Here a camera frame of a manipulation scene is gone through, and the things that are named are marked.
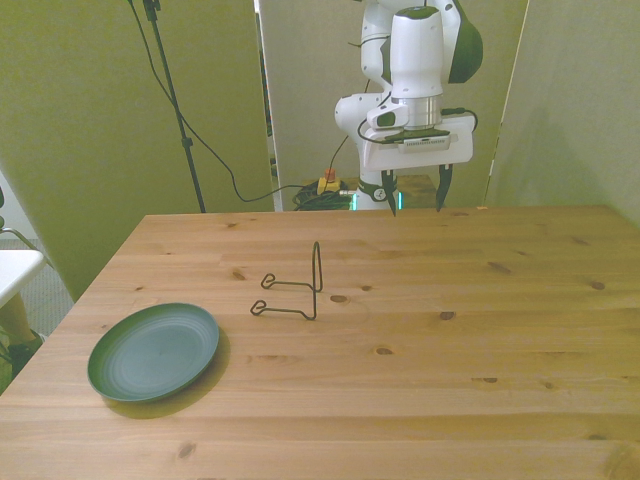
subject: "black cable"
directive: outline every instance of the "black cable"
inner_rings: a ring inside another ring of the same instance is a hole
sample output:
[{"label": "black cable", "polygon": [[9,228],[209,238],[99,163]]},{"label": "black cable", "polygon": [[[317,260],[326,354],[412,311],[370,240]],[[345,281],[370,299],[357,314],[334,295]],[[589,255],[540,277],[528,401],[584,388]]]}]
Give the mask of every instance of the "black cable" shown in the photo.
[{"label": "black cable", "polygon": [[[130,0],[129,4],[133,7],[132,0]],[[160,37],[160,30],[158,29],[158,16],[156,15],[156,9],[160,10],[160,5],[157,4],[157,0],[143,0],[144,9],[147,13],[147,19],[151,22],[153,33],[156,37],[156,42],[158,44],[158,53],[160,54],[160,59],[162,60],[162,66],[164,67],[165,77],[167,79],[167,86],[169,88],[170,98],[172,100],[171,104],[173,105],[174,114],[178,121],[178,128],[180,129],[180,139],[182,147],[184,148],[185,155],[187,156],[187,163],[189,165],[189,171],[191,172],[191,179],[193,181],[193,187],[195,189],[196,197],[198,199],[198,205],[200,206],[201,213],[207,213],[204,198],[202,196],[202,191],[200,190],[200,181],[198,179],[198,172],[196,169],[195,161],[193,160],[193,154],[191,153],[191,147],[193,146],[193,141],[187,137],[187,133],[184,129],[184,121],[182,120],[182,114],[180,113],[180,108],[178,106],[178,97],[176,96],[176,92],[173,88],[173,82],[171,81],[171,72],[169,70],[169,64],[167,62],[167,57],[164,53],[164,47],[162,46],[162,38]]]},{"label": "black cable", "polygon": [[377,143],[378,145],[389,145],[389,142],[388,142],[388,141],[373,140],[373,139],[371,139],[371,138],[367,138],[367,137],[365,137],[364,135],[362,135],[362,131],[361,131],[361,130],[362,130],[362,126],[363,126],[365,123],[367,123],[367,119],[366,119],[366,118],[365,118],[365,119],[362,121],[362,123],[358,126],[358,136],[359,136],[361,139],[363,139],[363,140],[365,140],[365,141],[367,141],[367,142]]},{"label": "black cable", "polygon": [[[340,189],[346,190],[348,185],[340,182]],[[340,192],[323,192],[317,194],[318,182],[313,182],[304,186],[293,197],[295,211],[317,211],[317,210],[348,210],[351,204],[350,196],[342,196]]]},{"label": "black cable", "polygon": [[[367,80],[367,84],[364,86],[364,93],[367,93],[367,90],[369,89],[369,84],[371,83],[371,80]],[[340,144],[340,146],[338,147],[338,149],[336,150],[336,152],[333,154],[333,157],[331,158],[331,163],[329,163],[329,170],[331,170],[333,168],[333,161],[336,159],[336,156],[338,155],[338,152],[340,151],[340,149],[342,148],[342,146],[344,145],[344,143],[349,139],[349,135],[347,135],[346,137],[344,137],[344,140],[342,140],[342,143]],[[322,191],[322,193],[327,191],[327,185],[324,186],[324,190]]]},{"label": "black cable", "polygon": [[347,42],[349,45],[351,45],[352,47],[358,47],[358,48],[362,48],[362,45],[364,45],[365,43],[368,42],[373,42],[374,40],[386,40],[387,38],[390,38],[391,35],[384,35],[382,37],[375,37],[375,38],[367,38],[364,42],[362,42],[360,45],[356,44],[356,43],[351,43],[351,42]]},{"label": "black cable", "polygon": [[460,107],[460,108],[443,108],[442,109],[442,115],[443,116],[448,116],[448,115],[462,115],[464,113],[470,113],[471,115],[473,115],[473,118],[475,119],[475,125],[473,126],[473,130],[472,132],[476,131],[476,128],[478,128],[478,115],[476,115],[476,112],[474,112],[473,110],[469,110],[466,109],[464,107]]},{"label": "black cable", "polygon": [[391,96],[391,92],[389,92],[389,94],[388,94],[386,97],[384,97],[384,100],[382,100],[382,101],[378,104],[378,106],[380,106],[380,105],[382,105],[384,102],[386,102],[386,101],[389,99],[389,97],[390,97],[390,96]]},{"label": "black cable", "polygon": [[[131,6],[131,10],[133,11],[133,15],[136,18],[136,23],[138,24],[138,29],[140,30],[140,34],[142,35],[142,41],[144,42],[144,48],[147,51],[147,57],[149,58],[149,65],[151,66],[151,71],[153,72],[153,76],[155,77],[156,81],[158,82],[158,85],[160,85],[160,88],[162,89],[162,91],[164,92],[165,96],[167,97],[167,99],[169,100],[169,102],[171,103],[171,105],[174,106],[175,108],[175,104],[173,103],[173,100],[171,99],[171,95],[169,95],[169,92],[167,92],[167,89],[165,88],[164,84],[162,83],[162,80],[160,80],[160,77],[158,76],[158,73],[156,72],[156,68],[155,65],[153,63],[153,57],[151,56],[151,50],[149,49],[149,43],[147,42],[147,37],[144,33],[144,30],[142,28],[142,23],[140,22],[140,17],[138,17],[138,12],[136,11],[135,6],[133,5],[133,0],[128,0],[129,1],[129,5]],[[285,185],[284,187],[280,187],[276,190],[273,190],[272,192],[267,193],[266,195],[262,195],[260,197],[256,197],[256,198],[250,198],[250,199],[246,199],[244,198],[240,192],[238,191],[238,187],[236,185],[236,178],[235,175],[233,174],[233,171],[231,170],[231,168],[229,167],[229,165],[227,165],[224,160],[222,160],[222,158],[220,158],[220,155],[218,155],[213,148],[211,148],[203,139],[202,137],[200,137],[200,135],[198,135],[198,133],[191,128],[191,125],[189,125],[189,122],[187,122],[187,119],[184,118],[184,115],[182,115],[182,112],[179,112],[180,117],[182,118],[182,121],[184,122],[184,124],[187,126],[187,128],[189,129],[189,131],[191,133],[193,133],[193,135],[198,139],[198,141],[200,143],[202,143],[202,145],[204,145],[204,147],[209,150],[217,159],[218,161],[222,164],[222,166],[224,168],[226,168],[226,170],[229,172],[229,175],[231,176],[231,183],[233,184],[233,190],[236,193],[236,196],[242,200],[245,203],[250,203],[250,202],[256,202],[258,200],[262,200],[263,198],[269,197],[271,195],[273,195],[274,193],[279,192],[280,190],[283,190],[285,188],[304,188],[304,185]]]}]

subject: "wood knot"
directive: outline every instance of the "wood knot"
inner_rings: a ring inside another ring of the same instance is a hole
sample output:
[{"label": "wood knot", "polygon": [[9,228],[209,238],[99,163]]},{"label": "wood knot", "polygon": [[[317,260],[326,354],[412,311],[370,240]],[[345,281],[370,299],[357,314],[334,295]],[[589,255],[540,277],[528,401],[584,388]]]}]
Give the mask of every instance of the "wood knot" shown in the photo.
[{"label": "wood knot", "polygon": [[178,457],[180,458],[188,458],[196,451],[196,444],[187,442],[180,447],[180,451],[178,452]]},{"label": "wood knot", "polygon": [[507,275],[509,275],[511,273],[511,270],[509,270],[507,267],[505,267],[504,265],[500,265],[499,263],[496,262],[487,262],[487,264],[491,267],[491,268],[495,268],[496,270],[498,270],[499,272],[502,273],[506,273]]},{"label": "wood knot", "polygon": [[259,362],[276,364],[287,363],[289,361],[289,357],[286,355],[256,355],[255,358]]},{"label": "wood knot", "polygon": [[586,240],[583,240],[582,238],[571,237],[571,240],[573,240],[578,245],[585,245],[587,247],[591,246],[591,244],[589,242],[587,242]]}]

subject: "black wire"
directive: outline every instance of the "black wire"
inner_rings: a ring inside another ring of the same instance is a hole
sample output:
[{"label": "black wire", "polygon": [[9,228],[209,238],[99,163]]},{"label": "black wire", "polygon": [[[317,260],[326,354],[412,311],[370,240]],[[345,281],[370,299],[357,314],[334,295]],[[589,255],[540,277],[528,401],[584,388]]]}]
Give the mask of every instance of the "black wire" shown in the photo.
[{"label": "black wire", "polygon": [[[384,100],[382,100],[382,102],[380,102],[380,103],[378,104],[378,106],[380,106],[380,105],[382,105],[384,102],[386,102],[386,101],[389,99],[389,97],[390,97],[390,96],[391,96],[391,92],[389,92],[389,94],[388,94],[386,97],[384,97]],[[367,142],[377,143],[377,144],[379,144],[379,145],[388,145],[388,144],[389,144],[389,142],[381,142],[380,140],[372,140],[372,139],[367,138],[367,137],[365,137],[364,135],[362,135],[361,129],[362,129],[362,126],[363,126],[365,123],[367,123],[367,119],[366,119],[366,118],[365,118],[365,119],[362,121],[362,123],[358,126],[358,136],[359,136],[361,139],[366,140]]]},{"label": "black wire", "polygon": [[[348,185],[340,182],[340,189],[346,190]],[[347,210],[351,204],[350,196],[340,195],[340,192],[323,192],[318,195],[318,182],[313,182],[300,189],[293,197],[295,211],[316,211],[316,210]]]},{"label": "black wire", "polygon": [[466,113],[470,113],[471,115],[473,115],[473,118],[475,118],[476,123],[475,123],[475,125],[473,126],[473,130],[471,130],[472,132],[475,132],[475,131],[476,131],[476,128],[478,128],[478,123],[480,122],[480,121],[478,120],[478,115],[476,115],[476,112],[474,112],[473,110],[467,110],[467,109],[465,108],[465,109],[464,109],[464,111],[465,111]]},{"label": "black wire", "polygon": [[[165,96],[167,97],[167,99],[169,100],[169,102],[171,103],[171,105],[175,104],[173,103],[173,100],[171,98],[171,95],[169,95],[169,92],[167,92],[167,89],[165,88],[164,84],[162,83],[162,80],[160,80],[160,77],[158,76],[158,72],[156,72],[156,68],[155,65],[153,63],[153,57],[151,56],[151,50],[149,49],[149,43],[147,42],[147,37],[144,33],[144,30],[142,28],[142,23],[140,22],[140,17],[138,17],[138,12],[136,12],[136,8],[133,5],[133,1],[129,0],[129,5],[131,6],[131,10],[133,11],[133,15],[136,18],[136,23],[138,24],[138,29],[140,30],[140,34],[142,35],[142,41],[144,42],[144,48],[147,51],[147,57],[149,58],[149,65],[151,66],[151,71],[153,72],[153,76],[155,77],[156,81],[158,82],[158,85],[160,85],[160,88],[162,88],[162,91],[164,92]],[[202,145],[204,145],[204,147],[209,150],[217,159],[218,161],[222,164],[222,166],[224,168],[226,168],[227,172],[229,172],[229,175],[231,176],[231,183],[233,184],[233,190],[236,193],[236,196],[242,200],[245,203],[250,203],[250,202],[256,202],[258,200],[262,200],[263,198],[269,197],[271,195],[273,195],[274,193],[279,192],[280,190],[283,190],[285,188],[304,188],[304,185],[285,185],[284,187],[280,187],[276,190],[273,190],[272,192],[267,193],[266,195],[262,195],[260,197],[256,197],[256,198],[250,198],[250,199],[246,199],[244,198],[240,192],[238,191],[238,187],[236,185],[236,178],[235,175],[233,174],[233,171],[231,170],[231,168],[229,167],[229,165],[227,165],[225,163],[224,160],[222,160],[222,158],[220,158],[220,155],[218,155],[215,150],[213,150],[213,148],[211,148],[203,139],[202,137],[200,137],[200,135],[198,135],[198,133],[191,128],[191,125],[189,125],[189,122],[187,122],[187,119],[184,118],[184,115],[182,115],[182,112],[180,112],[180,110],[178,110],[178,113],[180,114],[180,118],[182,118],[182,121],[184,122],[184,124],[187,126],[187,128],[189,129],[189,131],[191,133],[193,133],[193,135],[198,139],[198,141],[200,143],[202,143]]]},{"label": "black wire", "polygon": [[368,42],[373,42],[374,40],[385,40],[387,38],[390,38],[391,35],[384,35],[382,37],[375,37],[375,38],[367,38],[364,42],[362,42],[360,45],[356,44],[356,43],[351,43],[351,42],[347,42],[349,45],[351,45],[352,47],[358,47],[358,48],[362,48],[362,45],[364,45],[365,43]]},{"label": "black wire", "polygon": [[[369,84],[371,83],[371,80],[367,80],[367,84],[364,86],[364,93],[367,93],[367,90],[369,89]],[[340,144],[340,146],[338,147],[338,149],[336,150],[336,152],[333,154],[333,157],[331,158],[331,163],[329,163],[329,170],[331,170],[333,168],[333,161],[336,159],[336,156],[338,155],[338,152],[340,151],[340,149],[342,148],[342,146],[344,145],[344,143],[349,139],[349,135],[347,135],[346,137],[344,137],[344,140],[342,140],[342,143]],[[324,190],[322,191],[322,193],[327,191],[327,185],[324,186]]]}]

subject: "small orange object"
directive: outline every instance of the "small orange object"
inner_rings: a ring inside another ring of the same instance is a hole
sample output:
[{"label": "small orange object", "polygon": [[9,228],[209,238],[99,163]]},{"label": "small orange object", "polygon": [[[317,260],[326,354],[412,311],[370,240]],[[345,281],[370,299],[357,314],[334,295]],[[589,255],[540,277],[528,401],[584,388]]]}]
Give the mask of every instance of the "small orange object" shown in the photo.
[{"label": "small orange object", "polygon": [[335,168],[327,168],[324,171],[324,179],[327,183],[333,183],[336,181],[336,169]]},{"label": "small orange object", "polygon": [[334,168],[327,168],[324,171],[324,177],[318,179],[318,195],[325,192],[337,192],[340,190],[340,179],[336,177]]}]

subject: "microphone stand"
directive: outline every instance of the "microphone stand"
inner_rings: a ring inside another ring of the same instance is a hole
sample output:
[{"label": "microphone stand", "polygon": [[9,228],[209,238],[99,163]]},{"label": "microphone stand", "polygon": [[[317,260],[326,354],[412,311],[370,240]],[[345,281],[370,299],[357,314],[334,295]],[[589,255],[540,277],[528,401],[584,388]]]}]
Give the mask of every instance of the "microphone stand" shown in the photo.
[{"label": "microphone stand", "polygon": [[156,36],[156,42],[158,43],[158,50],[160,52],[160,58],[162,59],[162,66],[164,67],[164,73],[167,77],[167,84],[169,86],[169,93],[171,95],[171,103],[176,112],[176,118],[178,119],[178,126],[180,127],[180,135],[182,137],[182,146],[187,155],[187,162],[189,163],[189,170],[191,171],[191,179],[193,180],[193,187],[198,197],[198,204],[200,205],[200,212],[206,213],[204,206],[204,199],[202,198],[202,192],[200,191],[200,184],[198,183],[198,175],[196,173],[196,166],[193,162],[193,155],[191,154],[191,147],[193,146],[193,140],[187,137],[184,130],[184,122],[182,121],[182,114],[180,113],[180,107],[178,107],[178,98],[173,88],[173,82],[171,81],[171,73],[169,72],[169,64],[167,63],[167,57],[164,54],[164,48],[162,48],[162,40],[160,39],[160,32],[158,31],[158,16],[156,10],[160,10],[159,0],[143,0],[144,9],[147,13],[147,20],[151,22],[153,26],[153,33]]}]

